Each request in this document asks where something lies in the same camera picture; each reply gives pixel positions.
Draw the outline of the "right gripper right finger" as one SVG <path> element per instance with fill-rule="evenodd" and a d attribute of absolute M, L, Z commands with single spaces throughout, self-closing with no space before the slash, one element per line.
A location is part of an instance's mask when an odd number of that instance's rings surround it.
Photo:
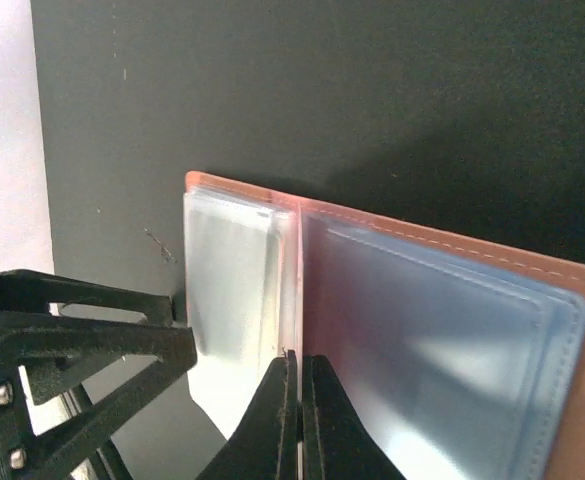
<path fill-rule="evenodd" d="M 303 477 L 404 480 L 368 434 L 329 359 L 303 358 Z"/>

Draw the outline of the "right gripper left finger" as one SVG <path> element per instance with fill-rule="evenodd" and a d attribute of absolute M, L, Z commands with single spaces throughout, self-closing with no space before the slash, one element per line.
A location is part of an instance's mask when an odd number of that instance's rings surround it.
<path fill-rule="evenodd" d="M 200 479 L 298 477 L 298 366 L 294 351 L 273 359 L 230 439 Z"/>

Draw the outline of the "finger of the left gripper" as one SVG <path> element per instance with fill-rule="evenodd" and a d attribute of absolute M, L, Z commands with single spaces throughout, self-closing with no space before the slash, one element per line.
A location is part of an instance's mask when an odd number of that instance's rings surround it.
<path fill-rule="evenodd" d="M 173 303 L 168 296 L 25 269 L 0 272 L 0 311 L 47 313 L 51 303 L 138 312 L 153 325 L 169 326 L 174 321 Z"/>
<path fill-rule="evenodd" d="M 93 402 L 82 383 L 124 356 L 149 356 L 152 363 Z M 186 327 L 157 326 L 0 311 L 0 479 L 67 479 L 84 461 L 107 447 L 111 436 L 197 359 Z M 77 378 L 55 387 L 77 413 L 37 434 L 26 405 L 19 370 L 87 362 Z"/>

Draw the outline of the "pink card holder wallet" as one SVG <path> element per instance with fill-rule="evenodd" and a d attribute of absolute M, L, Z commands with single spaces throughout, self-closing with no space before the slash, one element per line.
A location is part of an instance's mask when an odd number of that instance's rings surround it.
<path fill-rule="evenodd" d="M 233 435 L 321 363 L 410 479 L 585 479 L 585 265 L 192 171 L 193 400 Z"/>

